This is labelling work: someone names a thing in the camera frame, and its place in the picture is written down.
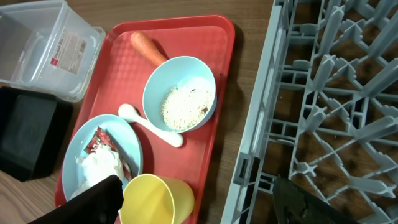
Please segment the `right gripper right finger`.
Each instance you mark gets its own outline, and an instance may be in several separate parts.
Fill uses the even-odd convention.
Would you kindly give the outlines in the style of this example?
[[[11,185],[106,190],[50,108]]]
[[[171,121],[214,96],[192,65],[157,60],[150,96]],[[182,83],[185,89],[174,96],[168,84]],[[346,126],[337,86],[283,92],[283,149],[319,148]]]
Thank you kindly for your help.
[[[358,224],[289,179],[275,179],[273,197],[279,224]]]

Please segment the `light blue bowl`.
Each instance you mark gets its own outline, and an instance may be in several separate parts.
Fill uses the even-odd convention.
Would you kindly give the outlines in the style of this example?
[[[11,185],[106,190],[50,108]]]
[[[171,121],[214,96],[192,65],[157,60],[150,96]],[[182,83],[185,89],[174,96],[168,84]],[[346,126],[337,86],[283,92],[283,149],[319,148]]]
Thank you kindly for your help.
[[[160,112],[160,106],[165,95],[174,85],[207,86],[215,94],[213,104],[205,117],[186,131],[170,129],[164,123]],[[212,71],[207,64],[190,56],[175,57],[157,67],[146,83],[142,99],[147,120],[156,128],[172,133],[183,133],[203,126],[213,115],[216,102],[216,82]]]

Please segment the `white rice leftovers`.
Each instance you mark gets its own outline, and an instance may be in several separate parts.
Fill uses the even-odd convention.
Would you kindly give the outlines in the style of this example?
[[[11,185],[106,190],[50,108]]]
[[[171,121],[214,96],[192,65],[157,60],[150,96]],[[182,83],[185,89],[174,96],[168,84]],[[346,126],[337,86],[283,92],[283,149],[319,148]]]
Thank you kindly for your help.
[[[210,110],[214,96],[207,86],[174,85],[160,106],[164,123],[174,131],[194,127]]]

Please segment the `white tissue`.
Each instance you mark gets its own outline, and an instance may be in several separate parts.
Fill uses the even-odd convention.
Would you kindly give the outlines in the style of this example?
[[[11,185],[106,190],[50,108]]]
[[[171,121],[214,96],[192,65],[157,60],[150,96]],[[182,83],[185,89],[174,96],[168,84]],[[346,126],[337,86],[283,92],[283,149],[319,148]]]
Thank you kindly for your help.
[[[72,193],[70,200],[111,175],[116,175],[120,180],[125,178],[119,153],[104,144],[95,146],[94,151],[86,157],[78,157],[76,163],[83,169],[86,180]]]

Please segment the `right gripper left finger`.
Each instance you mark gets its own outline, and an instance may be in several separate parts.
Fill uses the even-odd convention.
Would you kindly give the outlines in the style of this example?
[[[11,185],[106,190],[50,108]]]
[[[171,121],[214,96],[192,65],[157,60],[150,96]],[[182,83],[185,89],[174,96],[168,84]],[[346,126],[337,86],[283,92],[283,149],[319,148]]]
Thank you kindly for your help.
[[[111,175],[30,224],[114,224],[123,202],[122,182]]]

